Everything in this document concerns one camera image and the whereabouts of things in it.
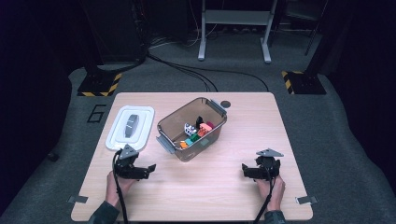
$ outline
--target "human hand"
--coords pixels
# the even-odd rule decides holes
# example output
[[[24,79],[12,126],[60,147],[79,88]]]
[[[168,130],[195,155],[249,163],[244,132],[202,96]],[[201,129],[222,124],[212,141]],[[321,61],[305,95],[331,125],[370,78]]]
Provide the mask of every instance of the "human hand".
[[[257,186],[259,187],[260,195],[264,200],[270,193],[270,182],[263,179],[255,179]],[[267,211],[280,211],[280,204],[283,199],[283,193],[285,192],[286,183],[282,177],[278,175],[275,179],[274,188],[272,191],[271,201],[267,205]]]
[[[131,188],[132,184],[137,182],[138,180],[136,179],[124,179],[122,177],[117,178],[119,181],[120,189],[122,194],[126,194],[129,189]],[[117,204],[120,201],[119,194],[117,193],[117,185],[116,185],[116,180],[114,179],[113,172],[110,171],[107,175],[107,187],[106,187],[106,202],[110,203],[114,207],[117,206]]]

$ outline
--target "dark sleeve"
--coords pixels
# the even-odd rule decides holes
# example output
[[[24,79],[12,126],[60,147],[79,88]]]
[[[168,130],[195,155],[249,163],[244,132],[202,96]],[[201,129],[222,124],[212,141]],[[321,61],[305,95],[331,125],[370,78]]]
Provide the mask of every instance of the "dark sleeve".
[[[270,211],[264,214],[264,224],[284,224],[286,223],[282,211]]]
[[[117,216],[119,215],[119,210],[113,205],[104,201],[98,209],[91,215],[89,224],[113,224]]]

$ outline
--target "person's arm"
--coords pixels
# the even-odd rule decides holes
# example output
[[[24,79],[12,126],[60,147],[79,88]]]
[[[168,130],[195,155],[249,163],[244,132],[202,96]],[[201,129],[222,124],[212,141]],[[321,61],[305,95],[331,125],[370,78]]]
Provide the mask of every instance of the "person's arm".
[[[119,180],[120,189],[123,194],[126,194],[131,188],[132,184],[136,182],[135,179],[124,179],[121,177]],[[113,172],[107,175],[107,187],[106,187],[106,198],[105,201],[96,209],[95,212],[88,220],[88,224],[113,224],[120,211],[116,206],[120,202],[119,194],[117,193],[117,185],[114,180]]]
[[[260,195],[265,200],[270,192],[270,182],[262,179],[256,179]],[[274,188],[272,191],[271,201],[267,205],[267,212],[264,214],[264,224],[284,224],[286,223],[283,212],[280,210],[280,204],[285,192],[285,182],[279,175],[276,177]]]

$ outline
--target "table top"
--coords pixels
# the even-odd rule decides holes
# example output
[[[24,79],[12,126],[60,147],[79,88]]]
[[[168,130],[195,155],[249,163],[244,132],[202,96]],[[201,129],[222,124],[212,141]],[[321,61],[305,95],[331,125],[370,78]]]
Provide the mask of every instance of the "table top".
[[[219,139],[191,161],[180,161],[156,140],[158,122],[186,103],[205,97],[229,101],[227,122]],[[306,196],[276,99],[268,92],[123,92],[111,107],[93,154],[71,217],[86,221],[105,199],[106,175],[115,151],[106,138],[119,110],[125,105],[151,106],[155,116],[146,147],[134,166],[157,164],[149,179],[134,184],[124,195],[128,218],[133,221],[250,221],[259,213],[263,199],[256,183],[243,175],[241,164],[257,167],[257,151],[271,148],[284,154],[280,174],[286,182],[281,209],[286,220],[308,220],[310,204],[297,204]]]

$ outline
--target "gray translucent bin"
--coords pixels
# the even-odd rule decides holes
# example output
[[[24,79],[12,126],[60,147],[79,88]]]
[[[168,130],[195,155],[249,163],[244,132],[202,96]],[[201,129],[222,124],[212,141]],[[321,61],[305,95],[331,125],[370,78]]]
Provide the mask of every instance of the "gray translucent bin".
[[[195,126],[198,117],[203,118],[204,122],[210,121],[214,128],[189,147],[181,148],[180,142],[189,138],[184,132],[185,123]],[[160,136],[157,140],[181,161],[190,161],[218,140],[221,126],[226,121],[227,112],[221,105],[213,100],[199,97],[158,122],[157,129]]]

